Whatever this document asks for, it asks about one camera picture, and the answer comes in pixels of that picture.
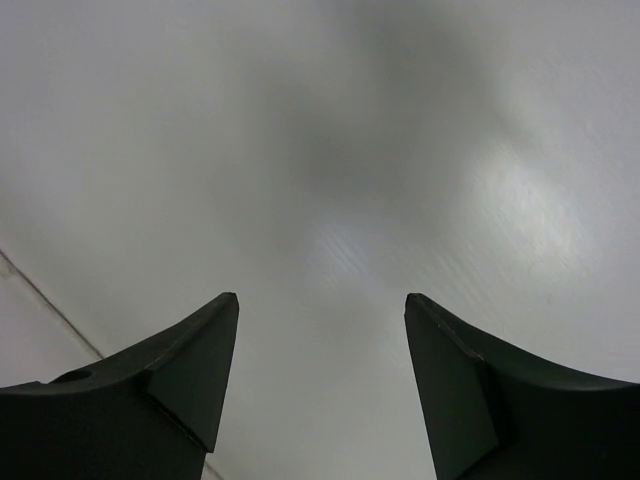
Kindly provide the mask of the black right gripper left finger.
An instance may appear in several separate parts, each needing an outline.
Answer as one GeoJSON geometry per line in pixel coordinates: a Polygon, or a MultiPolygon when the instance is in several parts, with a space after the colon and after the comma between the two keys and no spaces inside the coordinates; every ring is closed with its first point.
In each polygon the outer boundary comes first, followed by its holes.
{"type": "Polygon", "coordinates": [[[223,293],[49,383],[1,390],[4,479],[199,479],[215,449],[239,317],[223,293]]]}

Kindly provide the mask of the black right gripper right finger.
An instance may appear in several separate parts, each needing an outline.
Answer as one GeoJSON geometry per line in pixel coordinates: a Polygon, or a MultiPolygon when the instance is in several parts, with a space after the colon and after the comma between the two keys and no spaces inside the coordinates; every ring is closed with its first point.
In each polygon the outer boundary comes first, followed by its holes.
{"type": "Polygon", "coordinates": [[[422,294],[404,318],[437,478],[638,478],[638,384],[543,359],[422,294]]]}

